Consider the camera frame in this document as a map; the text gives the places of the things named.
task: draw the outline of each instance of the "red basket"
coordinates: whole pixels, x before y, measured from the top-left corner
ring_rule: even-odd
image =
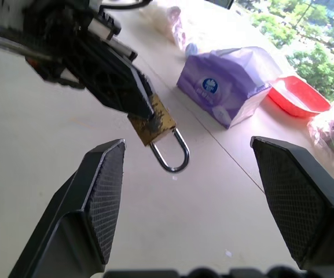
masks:
[[[325,97],[296,76],[278,78],[272,85],[270,98],[292,116],[309,118],[330,109]]]

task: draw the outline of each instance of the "padlock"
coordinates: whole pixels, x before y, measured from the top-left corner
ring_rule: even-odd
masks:
[[[144,120],[132,116],[128,116],[133,128],[137,132],[139,138],[145,146],[150,146],[156,159],[166,171],[171,173],[179,173],[183,171],[190,161],[190,151],[183,140],[180,132],[176,128],[177,124],[169,114],[168,110],[163,105],[157,94],[153,94],[149,97],[152,108],[154,110],[154,116],[150,120]],[[184,160],[183,163],[178,167],[170,167],[161,153],[159,152],[156,143],[164,136],[173,132],[174,137],[177,139],[178,144],[183,150]]]

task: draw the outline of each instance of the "table surface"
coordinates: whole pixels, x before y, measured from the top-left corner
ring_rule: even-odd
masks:
[[[140,54],[136,66],[178,122],[191,163],[181,174],[166,173],[124,114],[104,108],[88,92],[44,83],[23,58],[0,52],[0,277],[8,275],[83,155],[116,138],[126,139],[127,151],[108,268],[186,273],[202,265],[219,272],[295,267],[268,209],[249,142],[260,135],[312,151],[306,122],[265,100],[253,117],[224,130],[175,88],[183,53],[140,13],[116,17],[123,25],[121,40]],[[172,136],[159,147],[171,163],[181,161]]]

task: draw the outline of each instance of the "black cable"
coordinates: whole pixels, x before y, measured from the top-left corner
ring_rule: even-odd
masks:
[[[101,5],[100,10],[109,9],[109,10],[132,10],[139,9],[150,4],[152,0],[142,0],[140,3],[135,3],[131,5]]]

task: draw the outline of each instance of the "window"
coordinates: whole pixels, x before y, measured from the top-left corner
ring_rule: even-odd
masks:
[[[236,0],[233,9],[245,13],[299,76],[334,100],[334,0]]]
[[[212,2],[218,6],[229,9],[234,0],[206,0],[206,1]]]

